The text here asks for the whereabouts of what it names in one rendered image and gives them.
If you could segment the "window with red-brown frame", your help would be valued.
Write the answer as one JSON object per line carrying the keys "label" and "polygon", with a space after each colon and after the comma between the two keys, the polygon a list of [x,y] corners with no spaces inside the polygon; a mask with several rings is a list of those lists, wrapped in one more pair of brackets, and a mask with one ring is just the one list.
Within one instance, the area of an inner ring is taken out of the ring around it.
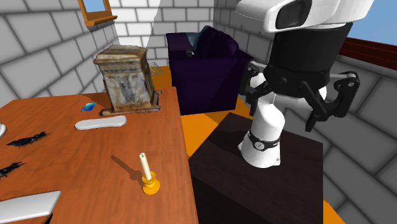
{"label": "window with red-brown frame", "polygon": [[342,46],[345,57],[397,71],[397,0],[374,0]]}

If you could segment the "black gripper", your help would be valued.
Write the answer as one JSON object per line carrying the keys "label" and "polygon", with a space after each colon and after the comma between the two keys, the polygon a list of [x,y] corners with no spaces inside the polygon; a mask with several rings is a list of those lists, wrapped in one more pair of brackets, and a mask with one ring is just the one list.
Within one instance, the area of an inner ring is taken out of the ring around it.
{"label": "black gripper", "polygon": [[[330,74],[330,69],[351,27],[352,23],[346,23],[330,29],[299,29],[275,34],[267,67],[250,61],[242,74],[239,95],[250,106],[249,115],[255,114],[259,98],[273,91],[307,101],[312,111],[305,125],[306,132],[311,132],[317,122],[325,122],[330,116],[345,117],[360,86],[358,73]],[[338,95],[333,102],[327,103],[319,90],[331,79],[336,79],[333,88]]]}

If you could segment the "white candle in yellow holder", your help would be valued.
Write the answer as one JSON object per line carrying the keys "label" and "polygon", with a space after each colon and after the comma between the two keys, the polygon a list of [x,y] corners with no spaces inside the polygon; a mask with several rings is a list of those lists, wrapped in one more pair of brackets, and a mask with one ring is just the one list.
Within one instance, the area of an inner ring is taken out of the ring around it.
{"label": "white candle in yellow holder", "polygon": [[160,189],[160,182],[157,180],[155,173],[151,171],[146,154],[140,153],[139,159],[143,168],[143,192],[146,195],[154,195]]}

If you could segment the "brown wooden desk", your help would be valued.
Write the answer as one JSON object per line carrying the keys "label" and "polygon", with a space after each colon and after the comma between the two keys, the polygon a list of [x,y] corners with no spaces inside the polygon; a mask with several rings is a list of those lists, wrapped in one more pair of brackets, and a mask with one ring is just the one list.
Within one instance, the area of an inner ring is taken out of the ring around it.
{"label": "brown wooden desk", "polygon": [[[91,111],[81,111],[95,102]],[[0,139],[0,168],[24,165],[0,178],[0,201],[60,190],[50,224],[199,224],[185,148],[178,97],[160,95],[160,110],[128,114],[121,127],[76,130],[109,107],[105,93],[18,99],[0,108],[7,131]],[[7,144],[40,132],[25,146]],[[160,182],[143,192],[145,153]]]}

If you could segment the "weathered beige toaster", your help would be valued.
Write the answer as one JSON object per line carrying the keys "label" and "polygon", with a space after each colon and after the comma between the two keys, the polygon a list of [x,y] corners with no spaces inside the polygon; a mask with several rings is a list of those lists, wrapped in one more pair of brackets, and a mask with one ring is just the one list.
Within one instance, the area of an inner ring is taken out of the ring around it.
{"label": "weathered beige toaster", "polygon": [[160,90],[155,90],[147,49],[132,45],[111,45],[97,54],[94,64],[103,75],[111,108],[102,116],[150,113],[160,110]]}

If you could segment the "dark robot stand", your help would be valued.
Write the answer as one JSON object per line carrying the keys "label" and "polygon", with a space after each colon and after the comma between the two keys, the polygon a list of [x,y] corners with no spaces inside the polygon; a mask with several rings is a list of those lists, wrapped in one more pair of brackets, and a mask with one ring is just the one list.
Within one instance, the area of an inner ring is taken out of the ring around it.
{"label": "dark robot stand", "polygon": [[260,169],[237,146],[252,121],[229,113],[189,158],[199,224],[323,224],[323,145],[281,134],[281,164]]}

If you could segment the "window with light wooden frame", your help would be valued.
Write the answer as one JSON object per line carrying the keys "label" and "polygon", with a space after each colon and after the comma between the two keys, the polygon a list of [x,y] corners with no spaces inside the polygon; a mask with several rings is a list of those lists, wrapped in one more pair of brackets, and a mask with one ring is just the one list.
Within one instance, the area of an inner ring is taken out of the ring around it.
{"label": "window with light wooden frame", "polygon": [[78,0],[78,3],[87,27],[117,19],[111,11],[109,0]]}

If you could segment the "black jagged object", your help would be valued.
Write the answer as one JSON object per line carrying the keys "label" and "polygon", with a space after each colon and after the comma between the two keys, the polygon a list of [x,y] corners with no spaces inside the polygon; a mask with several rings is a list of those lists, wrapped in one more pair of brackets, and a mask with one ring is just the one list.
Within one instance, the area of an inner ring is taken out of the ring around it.
{"label": "black jagged object", "polygon": [[31,137],[25,137],[25,138],[14,140],[14,141],[8,143],[7,145],[8,146],[18,146],[18,147],[25,146],[25,145],[31,144],[33,142],[36,142],[48,135],[49,135],[49,133],[43,131],[43,132],[40,132],[39,134],[35,134],[34,136],[31,136]]}
{"label": "black jagged object", "polygon": [[9,173],[14,171],[15,169],[18,169],[22,165],[24,165],[23,162],[15,162],[5,168],[0,169],[0,178],[7,177]]}

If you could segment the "white oblong remote control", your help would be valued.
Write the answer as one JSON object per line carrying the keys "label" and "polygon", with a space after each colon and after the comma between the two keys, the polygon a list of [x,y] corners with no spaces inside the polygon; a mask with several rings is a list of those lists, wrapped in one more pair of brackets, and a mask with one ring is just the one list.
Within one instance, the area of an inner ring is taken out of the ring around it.
{"label": "white oblong remote control", "polygon": [[74,127],[76,130],[89,130],[105,127],[121,127],[125,125],[127,118],[123,115],[109,118],[88,119],[77,122]]}

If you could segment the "grey flat tablet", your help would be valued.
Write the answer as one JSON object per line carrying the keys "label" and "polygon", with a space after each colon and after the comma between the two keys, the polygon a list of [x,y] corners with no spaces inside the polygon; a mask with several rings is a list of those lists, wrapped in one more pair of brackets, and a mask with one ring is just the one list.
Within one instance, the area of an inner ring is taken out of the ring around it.
{"label": "grey flat tablet", "polygon": [[0,224],[51,215],[60,190],[0,201]]}

